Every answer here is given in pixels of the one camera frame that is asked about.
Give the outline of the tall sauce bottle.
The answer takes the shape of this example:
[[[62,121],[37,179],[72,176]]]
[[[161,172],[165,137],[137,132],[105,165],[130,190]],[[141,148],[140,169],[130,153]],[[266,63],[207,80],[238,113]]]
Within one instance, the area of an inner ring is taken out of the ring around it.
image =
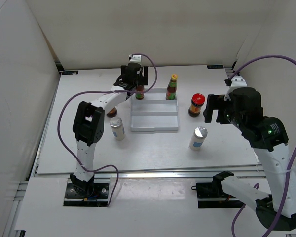
[[[138,85],[136,87],[136,93],[135,93],[135,98],[138,100],[142,100],[144,98],[144,86],[143,85]]]
[[[170,81],[168,83],[167,91],[166,91],[166,100],[176,99],[177,79],[178,79],[178,76],[176,74],[171,75]]]

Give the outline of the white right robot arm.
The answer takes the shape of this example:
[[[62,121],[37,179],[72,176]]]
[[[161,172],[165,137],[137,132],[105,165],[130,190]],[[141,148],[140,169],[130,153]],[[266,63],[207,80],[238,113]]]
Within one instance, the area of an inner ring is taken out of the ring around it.
[[[263,114],[261,94],[251,87],[241,87],[228,95],[210,94],[203,113],[205,122],[232,124],[250,143],[263,166],[271,193],[253,188],[232,172],[223,171],[213,177],[212,193],[222,198],[226,194],[255,211],[267,229],[291,231],[296,229],[296,176],[289,168],[288,136],[283,123]]]

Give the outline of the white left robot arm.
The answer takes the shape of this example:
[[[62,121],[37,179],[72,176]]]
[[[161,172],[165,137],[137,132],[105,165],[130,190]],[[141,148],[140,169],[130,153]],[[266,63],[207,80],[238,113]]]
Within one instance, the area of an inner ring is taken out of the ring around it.
[[[102,92],[92,102],[79,103],[73,124],[78,161],[70,180],[83,198],[94,192],[93,159],[96,145],[104,134],[105,115],[128,100],[140,85],[148,85],[148,67],[130,62],[121,66],[121,75],[109,91]]]

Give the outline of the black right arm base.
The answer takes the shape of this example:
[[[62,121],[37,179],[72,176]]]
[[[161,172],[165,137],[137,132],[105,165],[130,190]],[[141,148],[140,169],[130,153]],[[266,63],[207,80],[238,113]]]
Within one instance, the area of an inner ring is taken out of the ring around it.
[[[234,196],[214,190],[212,183],[196,183],[191,186],[196,191],[199,209],[240,208],[243,203]]]

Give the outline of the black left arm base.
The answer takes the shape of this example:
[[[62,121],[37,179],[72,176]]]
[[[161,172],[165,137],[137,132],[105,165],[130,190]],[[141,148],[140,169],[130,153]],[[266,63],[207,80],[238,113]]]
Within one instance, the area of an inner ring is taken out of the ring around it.
[[[93,183],[90,191],[84,193],[74,184],[67,183],[63,206],[65,207],[107,207],[109,183]]]

